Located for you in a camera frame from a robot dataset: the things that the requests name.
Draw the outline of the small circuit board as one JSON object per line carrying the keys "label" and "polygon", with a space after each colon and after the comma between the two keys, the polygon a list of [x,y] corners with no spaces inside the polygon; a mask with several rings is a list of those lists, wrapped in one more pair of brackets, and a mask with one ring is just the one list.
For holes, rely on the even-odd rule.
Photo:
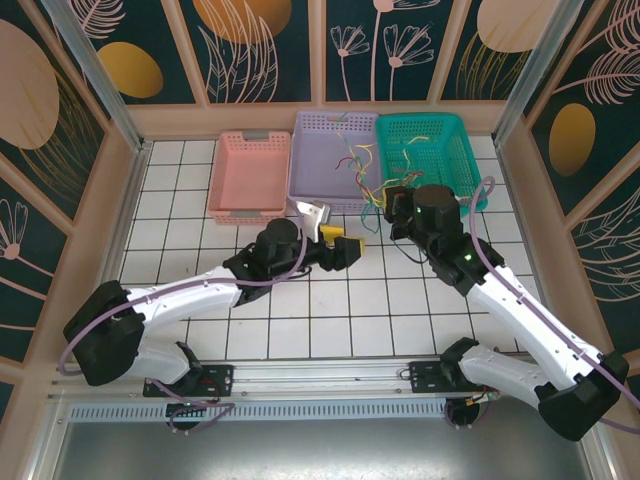
{"label": "small circuit board", "polygon": [[195,407],[191,404],[172,403],[166,406],[165,417],[166,418],[203,417],[206,412],[207,412],[206,408]]}

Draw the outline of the aluminium frame post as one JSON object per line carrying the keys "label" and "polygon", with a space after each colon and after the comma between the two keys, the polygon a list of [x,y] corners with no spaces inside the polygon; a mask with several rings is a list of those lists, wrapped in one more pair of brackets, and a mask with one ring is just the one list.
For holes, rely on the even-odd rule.
{"label": "aluminium frame post", "polygon": [[571,27],[575,24],[585,0],[559,0],[542,34],[529,55],[523,70],[506,101],[491,134],[493,145],[500,150],[509,138],[536,87],[542,81]]}
{"label": "aluminium frame post", "polygon": [[126,142],[134,151],[141,151],[144,146],[144,137],[138,131],[120,93],[109,78],[67,0],[41,1]]}

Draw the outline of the pink perforated plastic basket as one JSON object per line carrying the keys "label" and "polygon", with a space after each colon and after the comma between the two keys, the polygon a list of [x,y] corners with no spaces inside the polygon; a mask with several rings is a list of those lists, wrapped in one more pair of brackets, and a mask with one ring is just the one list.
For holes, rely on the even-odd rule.
{"label": "pink perforated plastic basket", "polygon": [[207,213],[219,225],[263,225],[285,215],[291,134],[226,131],[213,159]]}

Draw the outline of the green mesh plastic basket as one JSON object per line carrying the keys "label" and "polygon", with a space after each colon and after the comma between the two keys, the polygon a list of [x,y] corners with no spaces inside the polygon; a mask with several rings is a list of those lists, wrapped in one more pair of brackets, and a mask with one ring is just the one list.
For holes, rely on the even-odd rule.
{"label": "green mesh plastic basket", "polygon": [[382,206],[382,188],[428,184],[451,188],[470,202],[481,182],[464,123],[451,113],[382,115],[376,120],[381,186],[373,205]]}

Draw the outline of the brushed metal front plate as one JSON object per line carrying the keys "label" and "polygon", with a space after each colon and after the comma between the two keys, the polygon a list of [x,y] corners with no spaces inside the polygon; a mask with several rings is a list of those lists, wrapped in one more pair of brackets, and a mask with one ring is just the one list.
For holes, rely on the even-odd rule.
{"label": "brushed metal front plate", "polygon": [[470,428],[438,418],[239,420],[195,434],[79,422],[62,405],[28,480],[625,480],[600,433],[561,439],[504,400]]}

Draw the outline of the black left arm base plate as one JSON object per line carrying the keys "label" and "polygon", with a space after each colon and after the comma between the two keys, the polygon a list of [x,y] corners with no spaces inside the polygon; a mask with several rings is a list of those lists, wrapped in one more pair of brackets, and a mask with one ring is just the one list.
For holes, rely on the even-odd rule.
{"label": "black left arm base plate", "polygon": [[190,368],[178,381],[164,384],[164,387],[185,398],[219,398],[231,395],[233,383],[232,365],[200,365]]}

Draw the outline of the purple perforated plastic basket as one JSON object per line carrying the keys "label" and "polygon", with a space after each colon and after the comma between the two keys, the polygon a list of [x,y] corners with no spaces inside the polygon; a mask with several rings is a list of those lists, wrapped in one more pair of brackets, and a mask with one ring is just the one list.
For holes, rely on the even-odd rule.
{"label": "purple perforated plastic basket", "polygon": [[367,204],[361,188],[374,191],[381,186],[377,118],[374,112],[298,112],[289,198],[321,201],[334,213],[361,213]]}

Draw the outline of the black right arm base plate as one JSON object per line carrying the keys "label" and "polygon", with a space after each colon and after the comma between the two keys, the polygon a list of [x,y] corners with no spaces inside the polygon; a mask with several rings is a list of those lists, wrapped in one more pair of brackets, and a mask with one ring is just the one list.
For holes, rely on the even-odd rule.
{"label": "black right arm base plate", "polygon": [[408,364],[409,381],[413,393],[480,393],[491,387],[469,382],[460,373],[447,373],[440,361],[413,361]]}

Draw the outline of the aluminium mounting rail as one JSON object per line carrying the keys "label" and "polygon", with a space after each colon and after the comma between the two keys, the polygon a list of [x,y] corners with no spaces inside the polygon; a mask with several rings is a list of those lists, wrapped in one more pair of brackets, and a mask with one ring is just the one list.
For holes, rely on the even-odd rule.
{"label": "aluminium mounting rail", "polygon": [[[447,373],[460,373],[469,382],[486,385],[503,394],[522,401],[539,401],[535,388],[552,385],[563,391],[578,384],[594,370],[587,363],[587,356],[572,351],[558,362],[540,365],[514,356],[500,354],[483,345],[471,347],[462,355],[449,355],[441,362]],[[427,361],[433,358],[413,360]],[[348,360],[294,362],[241,361],[234,365],[234,383],[229,397],[242,395],[255,398],[319,397],[348,393],[413,393],[409,381],[407,360]],[[107,389],[131,387],[139,384],[145,397],[172,397],[178,401],[185,398],[173,394],[164,385],[158,387],[144,375],[125,375],[113,382],[101,385]],[[417,393],[436,396],[455,396],[463,393]],[[211,398],[185,398],[205,401]]]}

